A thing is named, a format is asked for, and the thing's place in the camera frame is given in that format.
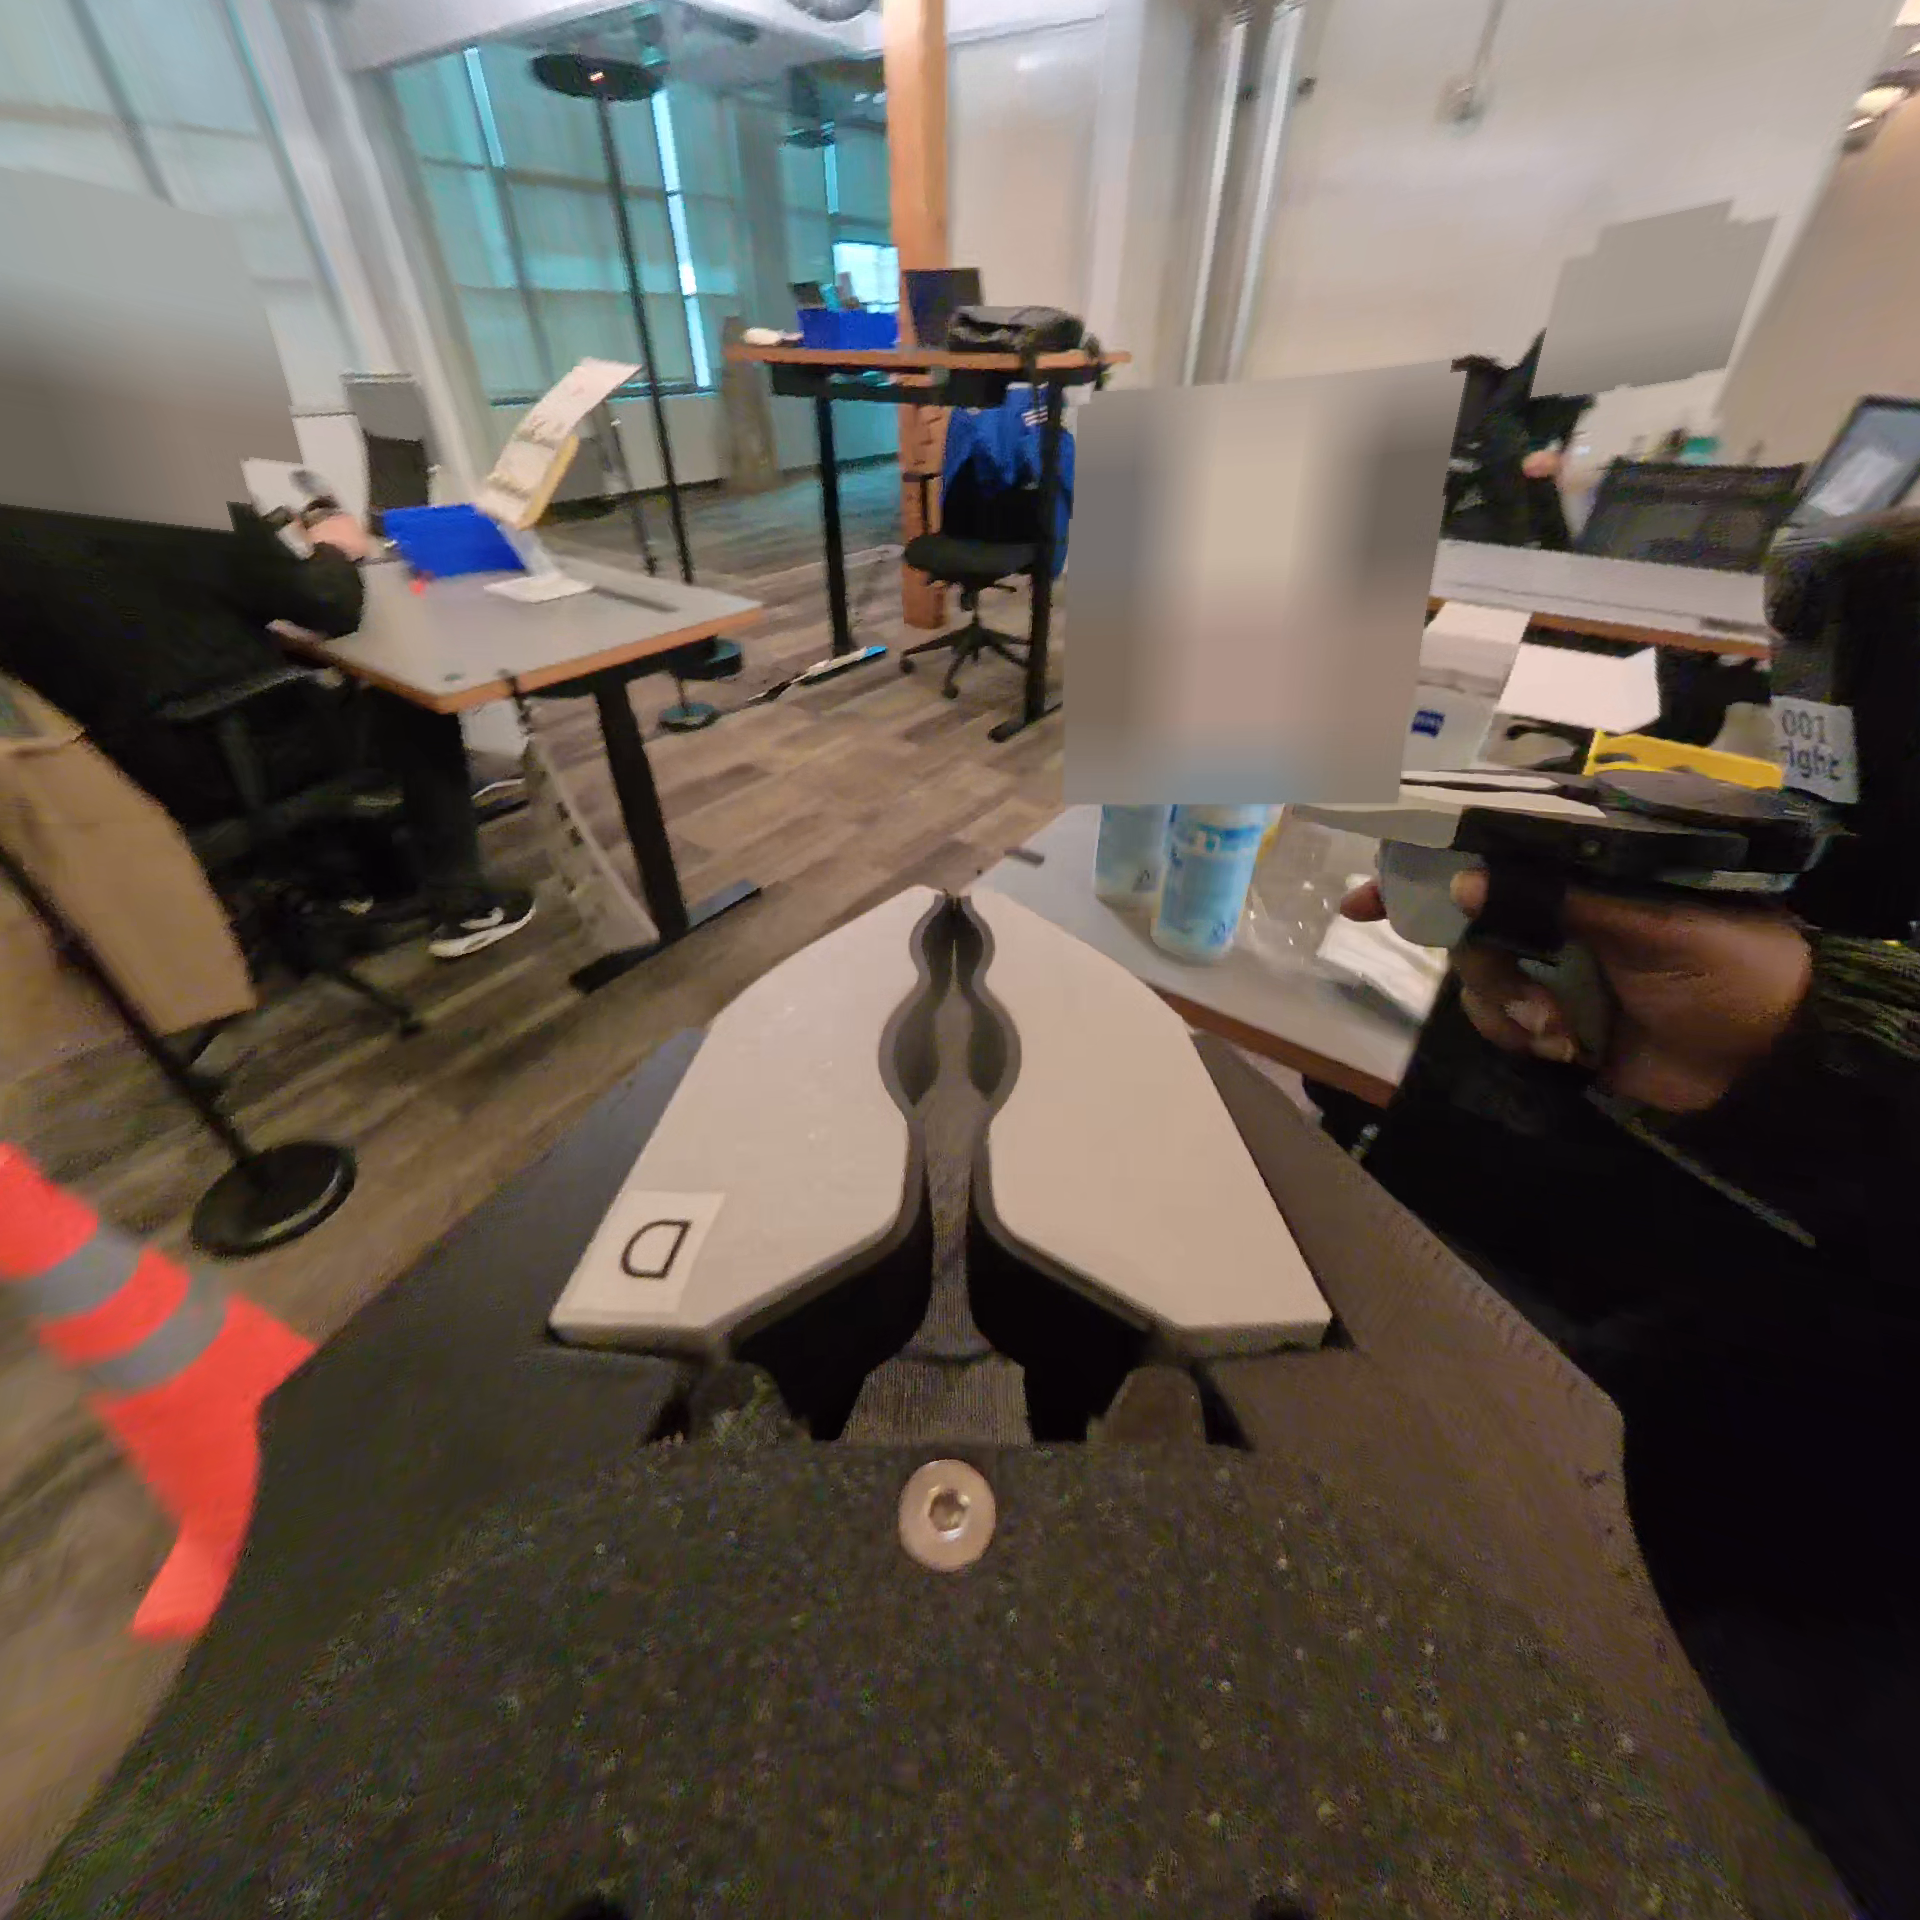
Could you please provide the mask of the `black bag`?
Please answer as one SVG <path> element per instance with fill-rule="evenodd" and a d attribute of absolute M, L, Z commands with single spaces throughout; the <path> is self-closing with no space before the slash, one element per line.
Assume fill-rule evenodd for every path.
<path fill-rule="evenodd" d="M 1045 303 L 1020 303 L 1020 307 L 958 303 L 950 313 L 942 348 L 950 356 L 1020 356 L 1023 364 L 1036 364 L 1038 356 L 1084 348 L 1084 321 L 1068 307 L 1045 307 Z"/>

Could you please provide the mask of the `person's right forearm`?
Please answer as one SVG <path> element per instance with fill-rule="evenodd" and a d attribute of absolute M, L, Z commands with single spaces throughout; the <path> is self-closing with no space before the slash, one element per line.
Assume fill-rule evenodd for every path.
<path fill-rule="evenodd" d="M 1920 1073 L 1920 947 L 1812 934 L 1812 991 L 1801 1032 L 1831 1073 Z"/>

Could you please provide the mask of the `white cardboard box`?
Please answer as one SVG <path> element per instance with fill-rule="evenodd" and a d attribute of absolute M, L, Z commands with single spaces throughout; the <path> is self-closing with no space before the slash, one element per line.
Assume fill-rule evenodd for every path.
<path fill-rule="evenodd" d="M 1473 770 L 1501 708 L 1530 614 L 1443 602 L 1418 649 L 1398 770 Z"/>

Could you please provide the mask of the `orange traffic cone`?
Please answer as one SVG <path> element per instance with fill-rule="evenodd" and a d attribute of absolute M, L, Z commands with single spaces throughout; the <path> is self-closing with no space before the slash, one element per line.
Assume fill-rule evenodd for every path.
<path fill-rule="evenodd" d="M 0 1146 L 0 1294 L 179 1532 L 130 1634 L 202 1638 L 254 1537 L 266 1402 L 307 1366 L 313 1345 L 119 1235 L 25 1146 Z"/>

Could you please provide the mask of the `black mesh chair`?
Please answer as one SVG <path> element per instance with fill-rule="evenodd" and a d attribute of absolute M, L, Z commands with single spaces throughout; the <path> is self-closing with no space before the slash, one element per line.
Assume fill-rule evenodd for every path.
<path fill-rule="evenodd" d="M 1629 563 L 1763 569 L 1805 484 L 1805 460 L 1609 460 L 1570 556 Z"/>

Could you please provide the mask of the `blue plastic bin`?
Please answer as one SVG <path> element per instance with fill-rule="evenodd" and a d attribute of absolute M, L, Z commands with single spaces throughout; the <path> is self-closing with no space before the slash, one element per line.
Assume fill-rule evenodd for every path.
<path fill-rule="evenodd" d="M 511 531 L 475 505 L 383 508 L 380 531 L 399 563 L 435 583 L 483 569 L 526 569 Z"/>

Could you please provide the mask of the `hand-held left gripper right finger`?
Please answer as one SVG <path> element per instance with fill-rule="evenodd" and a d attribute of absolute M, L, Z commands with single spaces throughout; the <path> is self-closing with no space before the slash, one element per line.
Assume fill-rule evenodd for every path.
<path fill-rule="evenodd" d="M 1315 1354 L 1333 1302 L 1189 1024 L 1005 891 L 958 896 L 974 1014 L 969 1302 L 1036 1442 L 1084 1442 L 1142 1366 Z"/>

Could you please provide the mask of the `grey office desk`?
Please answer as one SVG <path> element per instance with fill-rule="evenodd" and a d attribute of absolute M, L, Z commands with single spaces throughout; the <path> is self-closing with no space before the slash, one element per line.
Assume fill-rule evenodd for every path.
<path fill-rule="evenodd" d="M 1708 656 L 1767 656 L 1763 569 L 1637 563 L 1570 548 L 1437 542 L 1437 603 L 1525 614 L 1530 631 Z"/>

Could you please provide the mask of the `blue jacket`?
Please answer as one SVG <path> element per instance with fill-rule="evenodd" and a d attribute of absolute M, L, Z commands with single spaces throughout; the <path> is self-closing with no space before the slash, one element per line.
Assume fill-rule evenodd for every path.
<path fill-rule="evenodd" d="M 956 407 L 942 438 L 942 531 L 1038 542 L 1045 398 L 1013 383 L 993 407 Z"/>

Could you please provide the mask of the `grey side table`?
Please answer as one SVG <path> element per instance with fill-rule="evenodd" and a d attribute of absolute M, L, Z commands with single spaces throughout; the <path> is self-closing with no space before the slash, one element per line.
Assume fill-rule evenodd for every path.
<path fill-rule="evenodd" d="M 1247 947 L 1213 968 L 1162 952 L 1139 908 L 1099 902 L 1094 852 L 1099 803 L 1065 803 L 1045 828 L 985 870 L 974 891 L 1020 896 L 1038 919 L 1139 972 L 1197 1028 L 1236 1040 L 1238 1050 L 1337 1084 L 1373 1108 L 1397 1097 L 1418 1050 L 1411 1018 L 1318 968 L 1261 968 Z"/>

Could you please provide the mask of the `open laptop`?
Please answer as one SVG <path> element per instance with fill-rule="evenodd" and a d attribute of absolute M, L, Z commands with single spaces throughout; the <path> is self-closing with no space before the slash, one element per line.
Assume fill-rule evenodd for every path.
<path fill-rule="evenodd" d="M 1782 531 L 1900 508 L 1920 479 L 1920 398 L 1865 395 L 1834 446 L 1805 471 Z"/>

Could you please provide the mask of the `wooden standing desk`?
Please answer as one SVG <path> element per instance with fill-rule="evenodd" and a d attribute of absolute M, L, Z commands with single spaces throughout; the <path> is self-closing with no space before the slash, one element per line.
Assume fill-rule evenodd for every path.
<path fill-rule="evenodd" d="M 822 340 L 738 340 L 734 364 L 769 364 L 775 395 L 811 398 L 820 422 L 820 492 L 822 492 L 822 556 L 830 556 L 830 634 L 833 666 L 852 666 L 852 602 L 849 602 L 849 528 L 841 528 L 841 479 L 833 479 L 833 407 L 935 407 L 942 416 L 958 407 L 993 407 L 1013 383 L 1031 388 L 1106 388 L 1108 374 L 1134 364 L 1127 348 L 1038 356 L 1023 364 L 1020 356 L 950 356 L 950 348 L 822 348 Z M 1005 745 L 1045 715 L 1055 715 L 1055 689 L 1045 683 L 1045 640 L 1051 640 L 1051 583 L 1020 583 L 985 592 L 985 620 L 999 634 L 1031 634 L 1038 615 L 1036 656 L 1023 666 L 1023 708 L 999 718 L 988 736 Z"/>

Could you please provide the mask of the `brown cardboard box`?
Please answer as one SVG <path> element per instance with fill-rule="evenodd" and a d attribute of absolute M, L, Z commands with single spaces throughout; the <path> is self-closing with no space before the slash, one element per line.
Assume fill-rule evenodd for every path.
<path fill-rule="evenodd" d="M 156 1032 L 258 1014 L 241 936 L 181 828 L 62 708 L 0 683 L 0 835 L 62 928 Z"/>

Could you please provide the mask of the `wooden pillar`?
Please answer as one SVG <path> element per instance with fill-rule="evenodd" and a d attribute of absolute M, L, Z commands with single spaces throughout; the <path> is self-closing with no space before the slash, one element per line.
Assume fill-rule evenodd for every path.
<path fill-rule="evenodd" d="M 950 266 L 950 6 L 884 0 L 884 154 L 899 266 Z M 942 412 L 899 412 L 899 531 L 935 531 Z"/>

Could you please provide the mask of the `black round-base stand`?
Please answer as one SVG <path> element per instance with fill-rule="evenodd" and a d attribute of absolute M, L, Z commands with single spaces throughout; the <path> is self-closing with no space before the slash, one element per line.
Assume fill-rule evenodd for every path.
<path fill-rule="evenodd" d="M 44 928 L 54 952 L 68 960 L 98 998 L 117 1014 L 117 1024 L 130 1032 L 130 1046 L 161 1066 L 161 1082 L 202 1112 L 202 1123 L 225 1145 L 228 1169 L 202 1196 L 191 1216 L 191 1239 L 211 1258 L 258 1258 L 287 1239 L 306 1239 L 331 1209 L 346 1209 L 354 1190 L 354 1155 L 346 1145 L 279 1145 L 254 1146 L 241 1123 L 228 1121 L 225 1097 L 202 1066 L 191 1066 L 156 1024 L 138 1014 L 138 998 L 117 984 L 92 936 L 59 908 L 59 896 L 25 870 L 20 852 L 0 852 L 0 876 L 30 902 L 30 912 Z"/>

